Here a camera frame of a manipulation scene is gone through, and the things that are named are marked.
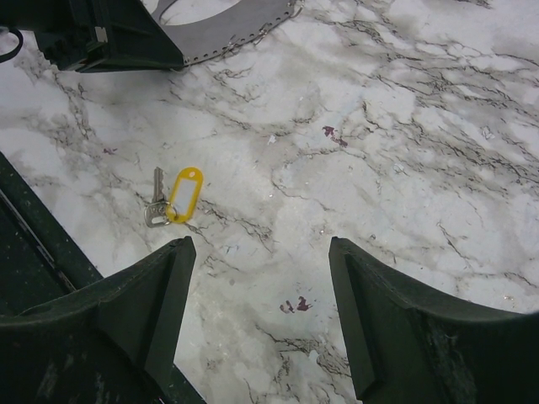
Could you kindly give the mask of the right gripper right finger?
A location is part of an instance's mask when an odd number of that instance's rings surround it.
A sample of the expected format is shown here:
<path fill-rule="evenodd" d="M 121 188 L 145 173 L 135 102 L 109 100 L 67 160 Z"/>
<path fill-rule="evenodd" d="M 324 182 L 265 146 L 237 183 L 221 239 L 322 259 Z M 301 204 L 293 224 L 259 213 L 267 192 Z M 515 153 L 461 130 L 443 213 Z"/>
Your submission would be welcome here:
<path fill-rule="evenodd" d="M 364 403 L 535 403 L 538 315 L 439 291 L 335 237 L 329 266 Z"/>

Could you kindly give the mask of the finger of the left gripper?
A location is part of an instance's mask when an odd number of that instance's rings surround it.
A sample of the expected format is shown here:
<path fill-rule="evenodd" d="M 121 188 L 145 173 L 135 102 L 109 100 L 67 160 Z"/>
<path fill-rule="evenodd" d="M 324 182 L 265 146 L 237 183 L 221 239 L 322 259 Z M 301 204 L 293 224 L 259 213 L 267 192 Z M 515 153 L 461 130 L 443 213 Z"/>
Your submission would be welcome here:
<path fill-rule="evenodd" d="M 55 23 L 35 32 L 39 50 L 61 71 L 169 70 L 184 54 L 140 1 L 60 1 Z"/>

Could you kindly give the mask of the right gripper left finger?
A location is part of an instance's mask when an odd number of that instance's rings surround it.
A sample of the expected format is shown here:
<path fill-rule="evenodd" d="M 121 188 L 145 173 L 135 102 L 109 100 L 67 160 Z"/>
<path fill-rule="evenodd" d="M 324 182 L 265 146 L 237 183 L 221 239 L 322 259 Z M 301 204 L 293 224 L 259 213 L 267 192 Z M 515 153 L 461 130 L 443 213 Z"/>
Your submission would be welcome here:
<path fill-rule="evenodd" d="M 196 251 L 171 241 L 129 268 L 1 319 L 4 403 L 193 403 L 174 365 Z"/>

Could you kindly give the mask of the yellow key tag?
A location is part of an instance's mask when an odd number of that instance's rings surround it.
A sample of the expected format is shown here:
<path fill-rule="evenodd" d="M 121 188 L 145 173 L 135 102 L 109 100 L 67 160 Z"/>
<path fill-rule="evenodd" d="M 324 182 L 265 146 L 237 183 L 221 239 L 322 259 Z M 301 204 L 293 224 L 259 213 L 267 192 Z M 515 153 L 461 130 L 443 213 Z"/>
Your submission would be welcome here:
<path fill-rule="evenodd" d="M 166 208 L 171 223 L 185 223 L 192 217 L 203 181 L 204 175 L 197 167 L 186 167 L 178 174 Z"/>

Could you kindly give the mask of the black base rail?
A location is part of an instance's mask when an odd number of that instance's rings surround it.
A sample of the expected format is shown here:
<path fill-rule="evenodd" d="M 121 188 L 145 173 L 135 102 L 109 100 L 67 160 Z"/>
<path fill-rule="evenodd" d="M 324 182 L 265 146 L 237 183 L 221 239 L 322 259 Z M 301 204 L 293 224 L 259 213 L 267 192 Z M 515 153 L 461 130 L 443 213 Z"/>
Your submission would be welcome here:
<path fill-rule="evenodd" d="M 1 161 L 1 319 L 102 276 L 7 159 Z"/>

